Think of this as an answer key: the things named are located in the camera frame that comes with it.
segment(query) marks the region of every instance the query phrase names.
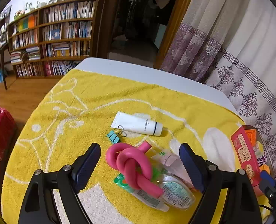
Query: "screw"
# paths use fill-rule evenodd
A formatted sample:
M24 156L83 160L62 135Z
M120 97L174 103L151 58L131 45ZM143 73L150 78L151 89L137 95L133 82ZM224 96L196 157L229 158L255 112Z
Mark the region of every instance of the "screw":
M35 174L35 175L40 175L41 172L42 172L42 171L41 171L40 169L37 169L37 170L34 172L34 174Z
M71 168L72 168L71 165L65 165L65 166L63 167L63 170L64 170L64 171L69 171Z
M245 175L245 174L246 174L246 171L243 170L243 169L239 169L239 174L240 174L240 175Z
M208 168L211 171L215 171L217 169L217 167L215 165L209 165Z

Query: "bookshelf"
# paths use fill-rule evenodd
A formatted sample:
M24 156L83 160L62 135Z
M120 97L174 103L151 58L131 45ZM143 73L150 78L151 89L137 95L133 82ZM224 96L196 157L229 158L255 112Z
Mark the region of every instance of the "bookshelf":
M6 30L10 19L11 7L12 6L9 6L0 14L0 46L6 43Z
M77 61L96 57L103 3L63 0L9 23L9 52L16 78L61 78Z

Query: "wooden bookshelf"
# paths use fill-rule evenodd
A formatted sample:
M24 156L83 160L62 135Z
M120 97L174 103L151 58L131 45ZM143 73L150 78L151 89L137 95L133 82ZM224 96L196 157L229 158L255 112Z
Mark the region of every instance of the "wooden bookshelf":
M22 30L21 32L18 32L18 33L15 33L15 34L12 35L12 36L9 36L9 39L13 38L14 36L18 36L18 35L20 35L20 34L23 34L23 33L25 33L25 32L28 32L28 31L30 31L30 30L37 29L37 28L38 28L38 26L35 26L35 27L33 27L33 28L30 28L30 29Z
M59 20L49 23L44 23L44 10L48 8L52 8L58 5L63 4L70 4L70 3L79 3L79 2L85 2L85 1L94 1L95 2L95 9L94 9L94 15L92 18L72 18L72 19L65 19L65 20ZM23 62L16 62L12 63L15 74L17 79L29 79L29 78L61 78L61 75L47 75L45 70L45 63L48 61L75 61L75 60L84 60L88 57L96 57L97 56L97 43L98 43L98 36L99 36L99 29L100 29L100 21L101 16L103 12L103 3L104 0L64 0L57 3L48 4L44 7L35 9L31 11L30 13L27 13L23 16L20 16L17 20L11 22L8 24L7 31L8 31L8 40L9 40L9 52L16 52L19 50L27 49L30 47L39 47L39 54L40 59L37 60L26 60ZM37 15L37 24L33 28L27 28L25 30L19 31L16 34L13 35L14 32L14 26L19 22L19 20L23 20L27 18L28 16ZM87 22L91 21L91 35L87 38L64 38L64 39L56 39L56 40L49 40L44 41L43 40L43 29L45 27L51 27L55 24L63 24L63 23L71 23L71 22ZM37 43L32 45L27 45L19 48L13 48L13 39L19 39L19 35L23 35L26 32L32 31L34 29L37 29ZM88 55L81 55L81 56L52 56L52 57L44 57L43 48L46 44L52 44L52 43L59 43L59 42L78 42L83 41L84 43L87 43L87 46L89 45L89 54ZM30 63L34 63L36 66L39 66L40 73L42 75L38 76L19 76L18 68L16 66L23 66Z
M0 45L7 42L7 24L9 24L11 7L12 6L9 6L5 11L0 14Z

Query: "orange package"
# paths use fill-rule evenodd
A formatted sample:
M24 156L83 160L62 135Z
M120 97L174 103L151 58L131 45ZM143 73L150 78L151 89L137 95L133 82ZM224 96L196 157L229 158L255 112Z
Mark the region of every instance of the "orange package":
M269 168L269 166L267 166L267 165L262 165L262 166L260 166L260 171L262 171L262 170L265 170L265 171L267 171L268 172L268 174L270 174L270 168Z
M245 130L252 146L255 146L256 144L256 130Z

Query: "white table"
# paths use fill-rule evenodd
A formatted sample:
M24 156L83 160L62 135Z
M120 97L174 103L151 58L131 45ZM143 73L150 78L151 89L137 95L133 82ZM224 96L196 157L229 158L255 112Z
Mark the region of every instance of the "white table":
M148 84L156 84L174 91L205 99L238 114L223 92L165 71L100 58L86 58L76 66L76 69L126 78Z

